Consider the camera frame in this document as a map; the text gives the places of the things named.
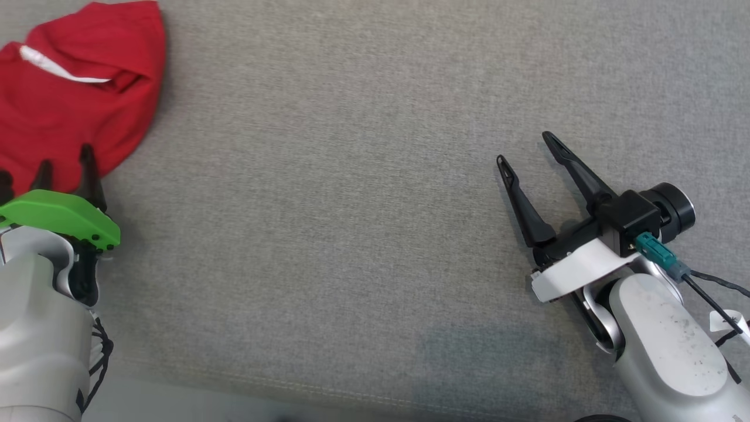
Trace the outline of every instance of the red garment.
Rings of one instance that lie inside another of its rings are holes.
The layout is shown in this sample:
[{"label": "red garment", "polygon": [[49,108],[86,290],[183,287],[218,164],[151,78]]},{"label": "red garment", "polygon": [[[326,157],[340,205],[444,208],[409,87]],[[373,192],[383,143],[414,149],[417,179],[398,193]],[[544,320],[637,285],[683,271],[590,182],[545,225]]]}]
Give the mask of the red garment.
[{"label": "red garment", "polygon": [[52,188],[72,191],[80,178],[82,144],[94,147],[103,176],[146,134],[164,72],[159,7],[91,3],[37,26],[25,45],[74,77],[109,80],[84,83],[45,71],[22,57],[20,43],[0,50],[0,168],[13,175],[18,195],[28,191],[39,164],[49,159]]}]

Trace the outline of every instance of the teal connector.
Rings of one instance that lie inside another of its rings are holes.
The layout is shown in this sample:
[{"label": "teal connector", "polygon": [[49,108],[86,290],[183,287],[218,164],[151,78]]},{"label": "teal connector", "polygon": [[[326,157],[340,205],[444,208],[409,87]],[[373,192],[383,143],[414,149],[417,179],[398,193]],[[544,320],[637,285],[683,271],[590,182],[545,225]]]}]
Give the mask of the teal connector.
[{"label": "teal connector", "polygon": [[690,274],[690,267],[677,259],[677,255],[649,232],[641,233],[635,238],[635,249],[646,259],[663,268],[676,282],[681,282],[685,274]]}]

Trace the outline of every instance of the robotic arm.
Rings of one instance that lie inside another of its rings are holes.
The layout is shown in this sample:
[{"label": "robotic arm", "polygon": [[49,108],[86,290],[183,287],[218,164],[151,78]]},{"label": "robotic arm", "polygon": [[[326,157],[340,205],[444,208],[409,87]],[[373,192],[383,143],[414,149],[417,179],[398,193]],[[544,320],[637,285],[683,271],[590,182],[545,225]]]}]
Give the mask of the robotic arm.
[{"label": "robotic arm", "polygon": [[[693,204],[669,183],[618,195],[555,135],[542,136],[583,194],[589,218],[556,234],[521,191],[508,161],[498,156],[500,176],[538,266],[532,274],[537,298],[565,297],[575,304],[596,344],[613,355],[644,422],[750,421],[750,393],[683,306],[678,282],[690,284],[746,341],[747,326],[743,330],[729,318],[663,245],[695,223]],[[623,267],[634,274],[612,279]]]},{"label": "robotic arm", "polygon": [[88,145],[81,165],[73,194],[49,190],[48,161],[16,199],[10,176],[2,178],[0,422],[78,422],[107,371],[113,343],[92,311],[95,272],[101,253],[119,244],[120,230],[105,214]]}]

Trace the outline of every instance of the gray tablecloth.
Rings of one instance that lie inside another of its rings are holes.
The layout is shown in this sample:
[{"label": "gray tablecloth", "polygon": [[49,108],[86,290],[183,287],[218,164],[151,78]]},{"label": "gray tablecloth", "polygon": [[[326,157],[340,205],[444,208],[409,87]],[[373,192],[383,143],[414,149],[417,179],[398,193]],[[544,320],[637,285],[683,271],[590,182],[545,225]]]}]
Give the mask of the gray tablecloth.
[{"label": "gray tablecloth", "polygon": [[[1,0],[0,38],[83,4]],[[636,418],[612,357],[526,280],[495,156],[555,228],[584,214],[543,130],[616,191],[682,188],[697,224],[673,249],[748,285],[744,0],[161,7],[160,109],[105,179],[115,370],[424,420]]]}]

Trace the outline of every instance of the green plastic part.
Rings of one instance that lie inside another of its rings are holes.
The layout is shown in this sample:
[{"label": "green plastic part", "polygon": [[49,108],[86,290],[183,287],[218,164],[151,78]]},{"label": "green plastic part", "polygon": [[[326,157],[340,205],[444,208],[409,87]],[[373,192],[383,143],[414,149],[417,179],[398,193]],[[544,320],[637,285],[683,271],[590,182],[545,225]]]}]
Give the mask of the green plastic part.
[{"label": "green plastic part", "polygon": [[120,244],[120,227],[86,199],[36,189],[0,206],[0,228],[24,225],[88,240],[106,251]]}]

